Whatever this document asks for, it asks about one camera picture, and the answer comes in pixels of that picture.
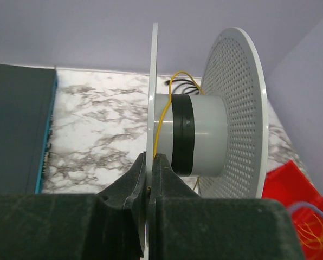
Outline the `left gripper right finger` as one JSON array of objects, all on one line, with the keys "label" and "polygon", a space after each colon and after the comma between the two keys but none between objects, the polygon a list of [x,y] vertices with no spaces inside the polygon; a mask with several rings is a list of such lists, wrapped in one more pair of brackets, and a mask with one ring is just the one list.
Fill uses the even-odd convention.
[{"label": "left gripper right finger", "polygon": [[174,173],[165,155],[157,155],[153,163],[149,259],[190,259],[197,240],[190,221],[201,198]]}]

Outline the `grey cable spool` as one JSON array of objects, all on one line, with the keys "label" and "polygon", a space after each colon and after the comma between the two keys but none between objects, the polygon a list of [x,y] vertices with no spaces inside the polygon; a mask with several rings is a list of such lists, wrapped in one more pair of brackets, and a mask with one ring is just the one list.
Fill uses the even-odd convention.
[{"label": "grey cable spool", "polygon": [[197,95],[157,93],[158,27],[153,26],[148,90],[146,188],[154,160],[200,196],[190,223],[190,259],[253,259],[263,249],[267,207],[261,201],[268,155],[267,94],[261,62],[241,28],[223,30]]}]

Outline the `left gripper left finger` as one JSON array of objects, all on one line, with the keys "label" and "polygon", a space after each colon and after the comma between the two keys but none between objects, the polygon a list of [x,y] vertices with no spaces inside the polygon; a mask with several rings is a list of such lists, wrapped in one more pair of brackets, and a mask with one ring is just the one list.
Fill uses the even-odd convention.
[{"label": "left gripper left finger", "polygon": [[104,207],[104,257],[143,257],[147,208],[146,153],[98,194]]}]

